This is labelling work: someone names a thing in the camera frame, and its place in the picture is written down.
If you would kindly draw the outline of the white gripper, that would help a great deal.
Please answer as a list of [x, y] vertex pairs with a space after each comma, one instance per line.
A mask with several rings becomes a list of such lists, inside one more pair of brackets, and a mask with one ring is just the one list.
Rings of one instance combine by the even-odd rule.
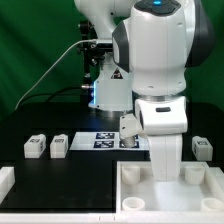
[[154, 179], [175, 181], [180, 175], [182, 135], [148, 136], [147, 140]]

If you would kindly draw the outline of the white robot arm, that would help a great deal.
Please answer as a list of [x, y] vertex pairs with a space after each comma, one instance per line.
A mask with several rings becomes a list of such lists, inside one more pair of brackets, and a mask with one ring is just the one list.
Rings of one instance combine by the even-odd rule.
[[187, 131], [185, 69], [202, 64], [214, 30], [201, 0], [74, 0], [96, 31], [91, 56], [100, 62], [91, 110], [119, 114], [127, 147], [145, 137], [153, 176], [180, 174]]

